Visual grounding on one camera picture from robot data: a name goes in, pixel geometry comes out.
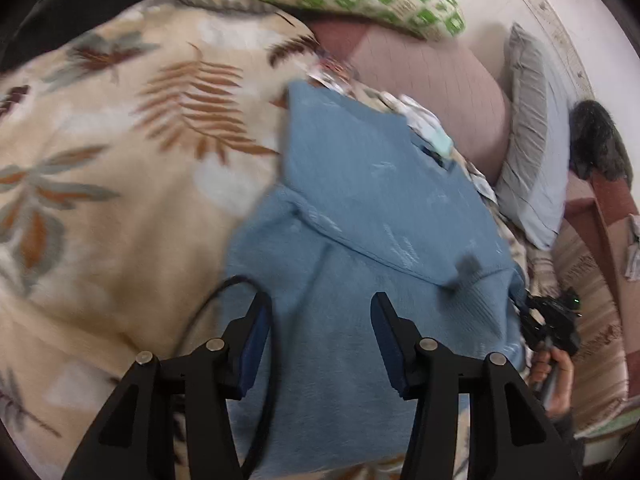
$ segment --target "human hand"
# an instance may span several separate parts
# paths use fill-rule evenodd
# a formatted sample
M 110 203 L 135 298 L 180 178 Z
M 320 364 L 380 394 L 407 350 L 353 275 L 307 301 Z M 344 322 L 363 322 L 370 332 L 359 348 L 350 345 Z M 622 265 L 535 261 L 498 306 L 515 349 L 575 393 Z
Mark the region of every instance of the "human hand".
M 566 415 L 571 409 L 571 392 L 574 387 L 574 364 L 569 354 L 559 348 L 541 350 L 533 354 L 531 373 L 527 383 L 532 386 L 535 383 L 546 380 L 551 372 L 549 359 L 558 363 L 558 379 L 556 389 L 546 407 L 546 416 L 551 419 Z

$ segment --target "floral blanket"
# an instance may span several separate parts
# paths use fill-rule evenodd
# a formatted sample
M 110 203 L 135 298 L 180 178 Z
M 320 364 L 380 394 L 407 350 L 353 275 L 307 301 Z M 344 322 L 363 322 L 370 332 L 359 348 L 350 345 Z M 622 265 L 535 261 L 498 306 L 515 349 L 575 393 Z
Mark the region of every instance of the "floral blanket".
M 43 480 L 135 355 L 168 357 L 219 282 L 232 231 L 276 179 L 285 88 L 318 47 L 254 0 L 146 0 L 0 80 L 0 416 Z M 355 87 L 383 106 L 370 95 Z M 192 348 L 219 333 L 208 316 Z M 458 439 L 463 471 L 468 411 Z

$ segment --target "blue fabric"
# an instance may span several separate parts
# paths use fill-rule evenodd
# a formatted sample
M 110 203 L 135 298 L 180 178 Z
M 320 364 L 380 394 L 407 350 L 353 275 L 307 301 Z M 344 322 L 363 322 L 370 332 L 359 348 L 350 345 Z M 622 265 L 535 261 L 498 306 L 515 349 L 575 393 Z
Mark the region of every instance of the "blue fabric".
M 227 272 L 261 282 L 274 300 L 282 386 L 257 472 L 272 478 L 403 452 L 414 402 L 389 384 L 369 319 L 385 291 L 398 315 L 459 354 L 522 358 L 509 291 L 522 277 L 494 220 L 454 162 L 440 167 L 403 117 L 303 82 L 289 88 L 282 182 L 236 233 Z M 223 321 L 248 295 L 223 298 Z M 256 385 L 230 402 L 240 452 L 262 406 Z

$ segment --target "striped cushion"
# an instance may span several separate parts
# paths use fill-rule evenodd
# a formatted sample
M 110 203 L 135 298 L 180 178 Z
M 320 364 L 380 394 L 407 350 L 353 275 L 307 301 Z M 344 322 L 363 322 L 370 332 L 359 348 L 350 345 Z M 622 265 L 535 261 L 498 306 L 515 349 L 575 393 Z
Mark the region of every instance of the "striped cushion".
M 574 356 L 575 430 L 586 435 L 616 416 L 628 397 L 622 326 L 616 304 L 588 248 L 566 221 L 552 249 L 562 289 L 580 296 L 580 351 Z

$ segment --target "dark sleeve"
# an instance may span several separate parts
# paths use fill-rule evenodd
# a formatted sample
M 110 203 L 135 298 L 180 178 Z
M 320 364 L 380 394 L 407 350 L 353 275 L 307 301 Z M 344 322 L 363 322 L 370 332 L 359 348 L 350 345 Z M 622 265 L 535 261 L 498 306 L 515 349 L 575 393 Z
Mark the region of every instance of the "dark sleeve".
M 584 462 L 584 440 L 574 437 L 574 416 L 572 412 L 567 413 L 561 418 L 552 420 L 551 423 L 560 435 L 560 439 L 571 451 L 574 459 L 575 468 L 578 474 L 582 476 L 582 463 Z

